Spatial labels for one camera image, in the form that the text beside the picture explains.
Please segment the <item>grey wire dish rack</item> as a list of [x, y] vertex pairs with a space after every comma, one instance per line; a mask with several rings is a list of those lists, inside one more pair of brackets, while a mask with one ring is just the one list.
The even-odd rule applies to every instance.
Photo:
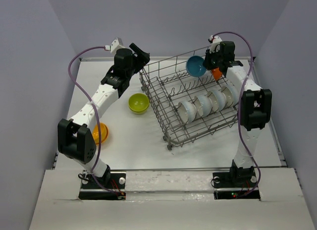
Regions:
[[186, 71], [188, 58], [204, 58], [206, 50], [207, 47], [203, 47], [172, 57], [153, 57], [140, 71], [141, 89], [150, 100], [168, 150], [193, 143], [237, 123], [237, 105], [212, 111], [206, 117], [197, 116], [191, 123], [181, 120], [178, 112], [180, 102], [193, 103], [196, 96], [221, 90], [224, 85], [230, 84], [224, 77], [216, 81], [210, 71], [202, 77], [193, 77]]

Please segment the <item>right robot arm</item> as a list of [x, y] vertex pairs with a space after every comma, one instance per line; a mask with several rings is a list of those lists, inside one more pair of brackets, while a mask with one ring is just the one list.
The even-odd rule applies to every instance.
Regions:
[[254, 153], [258, 137], [270, 120], [272, 92], [257, 85], [242, 63], [235, 60], [234, 42], [214, 37], [210, 44], [210, 48], [206, 50], [204, 67], [208, 70], [219, 69], [239, 91], [237, 116], [240, 138], [229, 171], [213, 173], [211, 183], [216, 189], [238, 188], [245, 183], [256, 188], [260, 177], [256, 177], [255, 183], [251, 182], [255, 176], [255, 168], [258, 167]]

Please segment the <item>white bowl red rim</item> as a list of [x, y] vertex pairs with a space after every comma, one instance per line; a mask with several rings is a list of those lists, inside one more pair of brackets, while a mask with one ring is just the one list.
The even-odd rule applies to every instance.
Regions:
[[222, 77], [222, 72], [219, 70], [219, 68], [213, 69], [211, 73], [215, 81], [218, 81]]

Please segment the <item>white bowl stack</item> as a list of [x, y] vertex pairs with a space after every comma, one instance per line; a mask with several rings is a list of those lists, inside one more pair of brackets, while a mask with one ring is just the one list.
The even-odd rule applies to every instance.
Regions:
[[189, 101], [179, 102], [177, 111], [182, 122], [185, 124], [193, 122], [197, 115], [197, 109], [195, 105]]

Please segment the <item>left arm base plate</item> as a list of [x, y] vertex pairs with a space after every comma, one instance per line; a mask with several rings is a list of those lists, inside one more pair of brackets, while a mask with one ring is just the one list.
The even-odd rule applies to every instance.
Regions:
[[91, 174], [82, 171], [78, 174], [80, 182], [79, 199], [81, 200], [125, 200], [126, 172], [111, 172], [107, 184], [101, 180], [98, 183]]

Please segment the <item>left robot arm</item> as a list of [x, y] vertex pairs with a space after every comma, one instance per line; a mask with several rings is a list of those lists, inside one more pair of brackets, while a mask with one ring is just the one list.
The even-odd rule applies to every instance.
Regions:
[[88, 102], [70, 119], [61, 119], [57, 125], [57, 148], [61, 154], [79, 163], [102, 189], [110, 181], [109, 165], [100, 159], [101, 143], [96, 143], [93, 130], [101, 131], [100, 118], [127, 90], [132, 76], [150, 61], [150, 55], [134, 43], [128, 48], [114, 50], [114, 64], [101, 80], [96, 92], [90, 96], [69, 73], [75, 86]]

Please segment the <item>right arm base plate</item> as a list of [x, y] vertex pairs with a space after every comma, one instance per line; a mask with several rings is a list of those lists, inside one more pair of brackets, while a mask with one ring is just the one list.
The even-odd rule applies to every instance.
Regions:
[[260, 192], [256, 186], [257, 178], [255, 173], [252, 177], [243, 177], [241, 180], [233, 183], [228, 177], [229, 172], [215, 172], [212, 174], [211, 186], [215, 200], [233, 200], [233, 199], [258, 199]]

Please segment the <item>blue bowl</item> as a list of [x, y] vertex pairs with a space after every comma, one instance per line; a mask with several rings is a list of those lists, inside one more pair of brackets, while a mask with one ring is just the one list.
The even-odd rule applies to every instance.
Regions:
[[203, 66], [204, 58], [200, 56], [191, 56], [186, 61], [186, 71], [193, 77], [201, 77], [205, 74], [206, 68]]

